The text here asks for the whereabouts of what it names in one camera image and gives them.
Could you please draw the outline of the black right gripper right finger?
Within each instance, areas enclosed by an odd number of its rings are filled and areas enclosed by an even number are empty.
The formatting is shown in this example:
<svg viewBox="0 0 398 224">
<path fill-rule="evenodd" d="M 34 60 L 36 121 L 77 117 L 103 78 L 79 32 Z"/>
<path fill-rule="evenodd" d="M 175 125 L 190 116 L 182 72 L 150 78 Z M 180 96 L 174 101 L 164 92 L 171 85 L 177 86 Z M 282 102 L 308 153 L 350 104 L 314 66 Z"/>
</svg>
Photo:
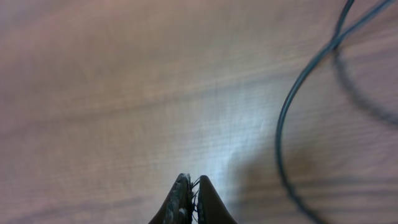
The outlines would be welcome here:
<svg viewBox="0 0 398 224">
<path fill-rule="evenodd" d="M 206 175 L 199 178 L 197 214 L 199 224 L 237 224 Z"/>
</svg>

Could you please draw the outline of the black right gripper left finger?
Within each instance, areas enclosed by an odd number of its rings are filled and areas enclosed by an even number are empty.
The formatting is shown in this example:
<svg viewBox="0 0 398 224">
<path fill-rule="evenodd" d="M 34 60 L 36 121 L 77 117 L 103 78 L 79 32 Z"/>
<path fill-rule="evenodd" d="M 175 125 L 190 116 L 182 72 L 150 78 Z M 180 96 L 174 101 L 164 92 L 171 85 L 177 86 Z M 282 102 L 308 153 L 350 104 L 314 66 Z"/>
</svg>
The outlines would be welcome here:
<svg viewBox="0 0 398 224">
<path fill-rule="evenodd" d="M 149 224 L 191 224 L 193 220 L 192 188 L 190 174 L 179 174 L 159 211 Z"/>
</svg>

